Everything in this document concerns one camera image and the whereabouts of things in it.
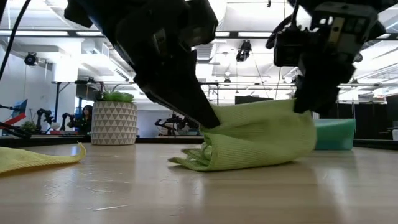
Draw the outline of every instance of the yellow cloth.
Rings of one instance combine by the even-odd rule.
[[[80,152],[75,156],[49,156],[22,149],[0,147],[0,174],[21,168],[79,162],[86,156],[86,149],[81,143],[79,148]]]
[[[202,129],[201,149],[170,162],[196,171],[242,169],[281,164],[315,148],[317,130],[310,112],[293,112],[293,100],[214,106],[221,125]]]

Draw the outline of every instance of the plant pot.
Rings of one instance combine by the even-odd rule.
[[[95,102],[91,143],[123,146],[136,142],[137,106],[133,103]]]

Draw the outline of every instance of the teal box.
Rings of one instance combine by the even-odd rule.
[[[315,150],[352,150],[354,147],[354,119],[318,119]]]

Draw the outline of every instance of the person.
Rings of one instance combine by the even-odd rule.
[[[69,127],[78,128],[79,134],[88,134],[91,132],[91,119],[93,117],[93,106],[86,105],[83,108],[83,114],[81,118],[76,119],[74,124],[69,124]]]

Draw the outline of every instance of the table surface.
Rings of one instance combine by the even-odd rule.
[[[187,145],[91,146],[78,164],[0,176],[1,223],[393,223],[398,152],[314,152],[281,166],[199,173]],[[76,145],[29,148],[52,155]]]

